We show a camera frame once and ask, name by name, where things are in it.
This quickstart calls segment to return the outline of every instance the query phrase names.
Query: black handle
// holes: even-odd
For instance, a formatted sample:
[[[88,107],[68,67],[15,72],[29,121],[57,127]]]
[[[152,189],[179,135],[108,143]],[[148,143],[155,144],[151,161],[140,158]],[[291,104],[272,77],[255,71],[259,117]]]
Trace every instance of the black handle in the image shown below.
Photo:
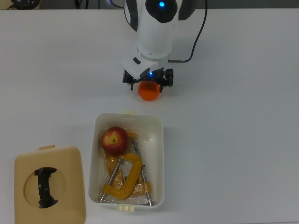
[[[55,200],[50,195],[49,178],[52,173],[55,173],[57,169],[52,167],[42,167],[34,172],[35,176],[38,176],[38,192],[39,192],[39,208],[45,209],[56,204],[58,200]]]

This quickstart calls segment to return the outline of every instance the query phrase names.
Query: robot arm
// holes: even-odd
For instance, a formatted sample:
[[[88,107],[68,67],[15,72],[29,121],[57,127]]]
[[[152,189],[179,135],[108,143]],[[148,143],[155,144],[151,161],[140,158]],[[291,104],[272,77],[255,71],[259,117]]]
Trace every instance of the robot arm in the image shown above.
[[[173,70],[164,71],[168,61],[178,20],[187,19],[197,0],[125,0],[124,13],[128,24],[138,33],[138,41],[122,59],[123,82],[154,81],[163,87],[172,86]]]

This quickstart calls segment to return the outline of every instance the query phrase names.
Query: black cable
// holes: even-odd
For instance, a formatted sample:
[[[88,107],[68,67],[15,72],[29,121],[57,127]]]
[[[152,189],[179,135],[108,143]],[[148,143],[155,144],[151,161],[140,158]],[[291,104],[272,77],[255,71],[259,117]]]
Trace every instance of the black cable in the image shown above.
[[[205,26],[205,23],[206,23],[206,15],[207,15],[207,0],[205,0],[205,4],[206,4],[205,18],[204,18],[204,21],[202,22],[202,25],[201,25],[200,31],[199,31],[199,33],[198,33],[198,35],[197,35],[197,37],[196,37],[196,40],[195,40],[195,42],[194,42],[193,49],[192,49],[192,52],[191,52],[191,55],[190,55],[189,59],[187,59],[187,60],[184,60],[184,61],[181,61],[181,60],[168,60],[168,62],[169,62],[169,63],[186,63],[186,62],[189,62],[189,61],[192,59],[192,57],[193,57],[193,53],[194,53],[194,50],[195,50],[195,46],[196,46],[196,43],[197,43],[197,40],[198,40],[198,38],[199,38],[199,36],[200,36],[200,34],[201,34],[201,32],[202,32],[202,29],[204,28],[204,26]]]
[[[10,7],[7,8],[7,10],[14,8],[14,5],[11,5]]]

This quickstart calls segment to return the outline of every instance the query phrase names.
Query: white plastic container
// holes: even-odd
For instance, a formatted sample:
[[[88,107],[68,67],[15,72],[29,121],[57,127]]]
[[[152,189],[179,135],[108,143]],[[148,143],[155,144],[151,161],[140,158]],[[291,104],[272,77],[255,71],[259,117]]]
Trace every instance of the white plastic container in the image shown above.
[[[104,184],[108,183],[109,175],[107,175],[104,149],[99,140],[103,133],[113,126],[131,129],[138,133],[141,160],[145,165],[147,181],[150,181],[152,188],[150,195],[152,201],[156,202],[153,206],[137,205],[136,201],[128,199],[115,201],[118,204],[100,203],[99,198],[103,194],[101,190]],[[96,119],[88,194],[95,203],[116,207],[118,210],[150,209],[162,203],[164,199],[164,142],[160,118],[147,115],[104,113]]]

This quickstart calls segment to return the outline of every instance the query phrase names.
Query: orange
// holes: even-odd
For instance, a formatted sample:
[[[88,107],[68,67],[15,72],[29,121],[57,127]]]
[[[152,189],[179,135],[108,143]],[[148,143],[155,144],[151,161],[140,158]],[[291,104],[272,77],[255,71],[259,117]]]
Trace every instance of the orange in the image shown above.
[[[138,86],[138,94],[146,101],[154,100],[160,94],[160,85],[152,81],[141,81]]]

